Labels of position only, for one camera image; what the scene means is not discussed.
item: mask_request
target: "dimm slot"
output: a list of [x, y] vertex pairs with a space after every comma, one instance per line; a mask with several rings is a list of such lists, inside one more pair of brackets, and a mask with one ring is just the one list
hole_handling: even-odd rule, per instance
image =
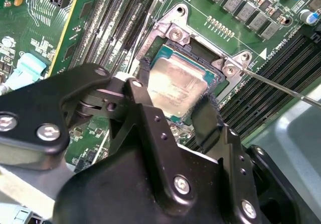
[[[133, 15], [133, 11], [136, 7], [136, 2], [137, 0], [128, 0], [128, 2], [126, 2], [126, 7], [122, 9], [122, 13], [119, 14], [120, 17], [117, 18], [117, 20], [115, 21], [115, 24], [110, 32], [110, 35], [108, 37], [108, 40], [110, 39], [117, 39], [119, 40], [119, 37], [118, 35], [115, 34], [115, 32], [123, 32], [123, 28], [124, 26], [126, 27], [128, 25], [128, 22], [127, 22], [127, 19], [130, 19]], [[104, 46], [104, 49], [102, 52], [104, 52], [103, 56], [102, 57], [99, 57], [98, 58], [98, 61], [99, 64], [107, 64], [107, 61], [109, 61], [109, 57], [110, 57], [110, 54], [112, 53], [114, 49], [114, 46], [112, 46], [110, 43], [105, 45]]]
[[99, 46], [101, 45], [104, 35], [106, 34], [106, 30], [112, 20], [112, 17], [115, 15], [116, 10], [119, 8], [121, 3], [122, 3], [122, 0], [112, 0], [111, 6], [108, 8], [108, 12], [104, 17], [101, 26], [99, 27], [99, 35], [101, 37], [95, 38], [95, 40], [89, 50], [89, 55], [86, 58], [86, 62], [93, 62], [93, 63], [99, 62], [99, 61], [97, 61], [97, 57], [99, 55], [97, 50], [98, 50]]
[[[295, 68], [293, 69], [293, 72], [296, 72], [295, 75], [293, 75], [290, 79], [286, 80], [283, 79], [283, 81], [280, 81], [279, 83], [285, 87], [288, 87], [290, 89], [295, 89], [294, 85], [296, 84], [298, 79], [306, 79], [306, 75], [307, 72], [309, 73], [310, 70], [312, 68], [314, 68], [315, 66], [310, 65], [309, 66], [305, 66], [304, 68], [298, 69]], [[272, 87], [267, 87], [267, 89], [265, 90], [264, 96], [262, 96], [260, 98], [260, 101], [256, 101], [256, 104], [253, 105], [253, 108], [256, 109], [256, 111], [248, 111], [249, 114], [248, 115], [244, 115], [241, 118], [238, 118], [238, 120], [236, 119], [232, 119], [233, 121], [230, 121], [228, 124], [230, 124], [231, 126], [235, 125], [235, 123], [237, 123], [237, 128], [244, 128], [247, 125], [251, 125], [251, 122], [255, 121], [255, 118], [257, 118], [257, 113], [259, 113], [260, 115], [269, 107], [269, 106], [273, 106], [272, 105], [267, 105], [267, 103], [269, 102], [275, 102], [277, 103], [277, 105], [280, 105], [280, 103], [278, 103], [278, 101], [275, 101], [276, 99], [278, 99], [278, 96], [280, 96], [281, 94], [283, 94], [282, 92], [280, 92], [279, 90], [276, 90]]]
[[75, 67], [77, 64], [81, 65], [85, 62], [88, 51], [90, 50], [91, 44], [96, 37], [96, 32], [101, 24], [101, 21], [106, 14], [108, 7], [110, 5], [110, 0], [96, 0], [95, 7], [90, 21], [88, 22], [88, 27], [82, 37], [82, 40], [76, 49], [74, 57], [72, 58], [69, 68]]
[[[313, 52], [313, 45], [310, 46], [309, 49], [307, 49], [302, 56], [297, 56], [293, 59], [292, 64], [288, 64], [285, 66], [284, 69], [281, 69], [277, 72], [274, 72], [276, 75], [275, 76], [270, 76], [270, 78], [272, 79], [272, 81], [274, 82], [278, 82], [281, 83], [283, 79], [287, 78], [287, 76], [289, 76], [294, 68], [296, 68], [298, 65], [301, 64], [302, 60], [309, 56], [309, 54], [311, 54]], [[238, 111], [250, 111], [253, 107], [255, 107], [256, 103], [259, 102], [263, 97], [266, 96], [266, 93], [268, 91], [268, 89], [270, 89], [269, 85], [265, 85], [262, 88], [262, 85], [260, 85], [260, 88], [256, 88], [252, 94], [249, 96], [251, 98], [251, 102], [250, 104], [242, 104], [240, 103], [238, 105]], [[240, 118], [241, 116], [233, 116], [233, 121], [230, 122], [231, 125], [233, 125], [235, 122], [238, 121], [238, 118]]]
[[[273, 72], [275, 72], [287, 59], [289, 59], [289, 57], [291, 55], [294, 54], [294, 52], [299, 49], [304, 43], [306, 42], [306, 40], [302, 37], [294, 39], [292, 41], [292, 43], [290, 43], [290, 45], [288, 47], [283, 47], [281, 48], [280, 52], [278, 54], [280, 54], [280, 57], [275, 57], [275, 59], [271, 59], [270, 61], [268, 61], [265, 66], [258, 71], [258, 74], [261, 76], [264, 76], [266, 78], [269, 78], [271, 76], [271, 74]], [[232, 113], [234, 112], [235, 109], [237, 109], [237, 107], [243, 102], [245, 101], [247, 98], [249, 98], [249, 96], [251, 96], [251, 94], [261, 86], [262, 82], [259, 81], [259, 84], [257, 81], [255, 81], [254, 79], [250, 79], [247, 84], [242, 88], [242, 98], [240, 101], [235, 101], [233, 102], [233, 97], [232, 99], [228, 102], [230, 104], [226, 104], [222, 110], [221, 110], [221, 114], [222, 116], [224, 116], [224, 118], [227, 118], [228, 116], [232, 115]]]

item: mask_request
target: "blue component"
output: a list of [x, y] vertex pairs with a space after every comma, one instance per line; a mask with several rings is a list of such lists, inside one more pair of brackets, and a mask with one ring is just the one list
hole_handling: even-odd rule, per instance
[[17, 68], [6, 81], [6, 86], [12, 90], [35, 83], [41, 78], [46, 64], [31, 53], [25, 53], [19, 60]]

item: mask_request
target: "green circuit board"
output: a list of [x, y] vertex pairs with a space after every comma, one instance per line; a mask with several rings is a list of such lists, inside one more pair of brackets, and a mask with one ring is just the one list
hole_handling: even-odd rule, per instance
[[[122, 45], [126, 43], [126, 36], [136, 31], [131, 27], [138, 24], [136, 21], [140, 14], [148, 10], [144, 5], [145, 1], [139, 0], [137, 7], [132, 7], [135, 4], [132, 4], [131, 0], [71, 0], [68, 6], [61, 8], [53, 5], [50, 0], [0, 0], [0, 80], [5, 81], [10, 76], [25, 53], [32, 53], [47, 65], [42, 78], [83, 64], [86, 62], [83, 55], [89, 51], [88, 42], [82, 42], [84, 36], [88, 36], [88, 39], [96, 44], [97, 53], [89, 58], [91, 62], [99, 63], [110, 71], [125, 71], [130, 51], [122, 48]], [[271, 4], [266, 10], [259, 10], [259, 0], [251, 2], [269, 21], [278, 26], [277, 32], [269, 40], [264, 39], [261, 32], [254, 31], [248, 24], [237, 20], [235, 14], [225, 10], [223, 6], [226, 1], [216, 3], [213, 0], [159, 0], [141, 42], [163, 15], [177, 4], [185, 4], [189, 9], [189, 27], [227, 56], [244, 50], [250, 51], [252, 61], [249, 68], [256, 70], [303, 25], [298, 15], [301, 10], [308, 9], [313, 0], [269, 1]], [[123, 18], [128, 9], [132, 12]], [[273, 18], [273, 10], [280, 10], [280, 17]], [[108, 21], [105, 21], [105, 28], [102, 28], [98, 22], [102, 22], [108, 14]], [[112, 36], [118, 33], [117, 26], [122, 23], [126, 23], [122, 26], [123, 31], [114, 39]], [[157, 38], [146, 55], [153, 58], [164, 41], [165, 39]], [[222, 99], [220, 106], [224, 106], [246, 81], [247, 78], [244, 77]], [[224, 85], [221, 84], [216, 92], [223, 88]], [[76, 135], [75, 130], [72, 130], [71, 145], [66, 153], [67, 162], [73, 165], [76, 165], [80, 158], [86, 159], [88, 151], [98, 151], [107, 133], [108, 123], [104, 118], [94, 118], [79, 128], [82, 131], [78, 129]], [[107, 139], [99, 158], [108, 154], [108, 144]]]

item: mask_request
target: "motherboard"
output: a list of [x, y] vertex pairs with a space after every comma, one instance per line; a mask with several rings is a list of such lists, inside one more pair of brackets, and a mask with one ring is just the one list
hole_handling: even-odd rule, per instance
[[[295, 102], [235, 63], [298, 92], [321, 83], [321, 0], [0, 0], [0, 13], [1, 94], [85, 63], [143, 68], [177, 143], [197, 151], [204, 96], [244, 144]], [[108, 134], [103, 117], [71, 130], [66, 162], [107, 157]]]

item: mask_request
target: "screw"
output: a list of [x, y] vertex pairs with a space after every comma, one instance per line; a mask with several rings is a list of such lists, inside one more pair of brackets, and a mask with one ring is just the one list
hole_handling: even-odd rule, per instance
[[37, 129], [37, 136], [44, 141], [54, 141], [59, 138], [60, 130], [53, 124], [45, 124]]
[[134, 84], [136, 87], [142, 87], [142, 84], [140, 82], [138, 82], [137, 80], [134, 80], [132, 82], [132, 84]]
[[190, 192], [190, 185], [189, 185], [187, 179], [185, 179], [181, 176], [175, 177], [174, 186], [180, 194], [186, 195], [187, 193]]
[[0, 131], [5, 132], [12, 130], [17, 126], [17, 120], [10, 115], [1, 115], [0, 116]]
[[97, 69], [95, 69], [95, 72], [96, 72], [97, 74], [99, 74], [100, 76], [107, 76], [107, 73], [105, 72], [104, 69], [97, 68]]
[[256, 218], [256, 211], [254, 209], [254, 207], [252, 206], [251, 203], [249, 203], [247, 200], [242, 201], [242, 207], [243, 210], [245, 212], [245, 214], [251, 218], [251, 219], [255, 219]]
[[259, 147], [256, 147], [256, 151], [260, 154], [260, 155], [264, 155], [264, 151], [259, 148]]
[[174, 28], [170, 31], [170, 38], [173, 41], [179, 42], [182, 39], [182, 37], [183, 37], [183, 34], [179, 29]]

